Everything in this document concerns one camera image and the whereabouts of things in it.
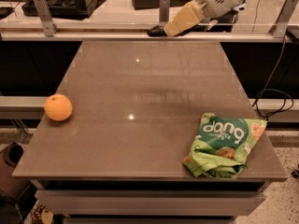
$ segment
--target table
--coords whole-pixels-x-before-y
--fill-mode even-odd
[[[181,164],[204,112],[256,118],[217,42],[84,41],[57,93],[71,118],[44,116],[13,174],[55,214],[231,219],[287,179],[266,134],[236,181]]]

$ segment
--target cable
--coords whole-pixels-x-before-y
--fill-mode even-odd
[[[281,52],[280,52],[280,55],[278,57],[278,61],[277,63],[275,64],[274,68],[272,69],[272,72],[269,76],[269,78],[267,79],[263,89],[258,93],[259,95],[256,96],[255,98],[255,101],[254,103],[252,104],[252,107],[254,107],[258,101],[260,100],[260,98],[262,97],[263,95],[263,92],[267,89],[268,85],[269,85],[269,82],[270,80],[272,79],[272,76],[274,75],[276,69],[278,68],[278,65],[280,64],[280,61],[281,61],[281,58],[282,58],[282,55],[283,55],[283,52],[284,52],[284,49],[285,49],[285,45],[286,45],[286,36],[283,36],[283,43],[282,43],[282,48],[281,48]]]
[[[276,89],[267,89],[268,85],[269,85],[269,82],[270,80],[272,79],[272,76],[273,74],[275,73],[276,69],[278,68],[278,65],[280,64],[281,62],[281,58],[282,58],[282,55],[283,55],[283,52],[284,52],[284,49],[285,49],[285,44],[286,44],[286,36],[283,37],[283,44],[282,44],[282,48],[281,48],[281,52],[280,52],[280,55],[278,57],[278,61],[277,63],[275,64],[269,78],[267,79],[267,82],[266,84],[264,85],[263,89],[261,91],[259,91],[256,95],[256,98],[255,98],[255,101],[252,105],[252,107],[254,107],[256,105],[256,111],[257,113],[259,114],[260,117],[262,118],[265,118],[267,121],[269,120],[269,118],[277,113],[281,113],[281,112],[285,112],[285,111],[288,111],[290,110],[293,105],[294,105],[294,101],[293,99],[291,98],[291,96],[286,93],[287,90],[285,91],[280,91],[280,90],[276,90]],[[284,101],[283,101],[283,105],[281,108],[279,108],[278,110],[275,110],[275,111],[272,111],[272,112],[267,112],[265,115],[263,115],[259,109],[259,106],[258,106],[258,101],[260,100],[260,98],[262,97],[262,95],[266,92],[266,91],[274,91],[274,92],[279,92],[279,93],[282,93],[284,95]],[[291,105],[287,108],[284,108],[285,105],[286,105],[286,99],[289,98],[291,100]]]
[[[256,104],[256,111],[257,111],[257,113],[259,114],[260,117],[269,120],[269,117],[271,117],[271,116],[273,116],[273,115],[275,115],[275,114],[277,114],[277,113],[281,113],[281,112],[288,111],[288,110],[290,110],[290,109],[293,107],[293,105],[294,105],[294,101],[293,101],[293,99],[291,98],[291,96],[290,96],[288,93],[286,93],[286,92],[284,92],[284,91],[275,90],[275,89],[264,89],[264,90],[260,91],[260,92],[257,94],[257,97],[260,95],[261,92],[265,92],[265,91],[274,91],[274,92],[282,93],[282,94],[284,95],[284,100],[283,100],[283,105],[282,105],[281,108],[279,108],[279,109],[276,110],[276,111],[267,112],[265,115],[263,115],[263,114],[261,113],[261,110],[259,109],[258,104]],[[285,105],[286,105],[286,96],[291,100],[291,105],[290,105],[289,107],[283,109],[283,108],[285,107]]]

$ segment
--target snack bag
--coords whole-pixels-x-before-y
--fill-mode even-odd
[[[205,113],[183,164],[194,176],[236,179],[266,124],[261,119],[229,119]]]

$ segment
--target floor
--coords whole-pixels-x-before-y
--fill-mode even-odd
[[[299,179],[292,177],[299,164],[299,129],[269,129],[266,132],[289,178],[283,183],[273,183],[264,192],[266,200],[248,217],[238,217],[235,224],[299,223]],[[0,144],[19,139],[20,134],[15,129],[0,128]]]

